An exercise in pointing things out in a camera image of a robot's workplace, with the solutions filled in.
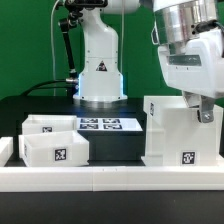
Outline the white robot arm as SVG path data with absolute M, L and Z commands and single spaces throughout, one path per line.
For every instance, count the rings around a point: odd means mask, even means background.
M 224 97 L 224 26 L 218 21 L 217 1 L 84 0 L 85 66 L 79 96 L 91 102 L 124 97 L 117 71 L 118 37 L 100 14 L 130 13 L 143 6 L 154 14 L 151 38 L 165 83 L 182 91 L 200 122 L 213 121 L 214 101 Z

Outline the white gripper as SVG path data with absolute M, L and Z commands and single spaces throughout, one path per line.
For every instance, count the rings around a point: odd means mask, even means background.
M 189 108 L 199 106 L 201 123 L 214 121 L 214 99 L 224 97 L 222 53 L 223 40 L 220 36 L 189 41 L 185 54 L 189 62 L 183 64 L 174 64 L 165 46 L 158 48 L 165 83 L 169 87 L 183 91 L 182 96 Z

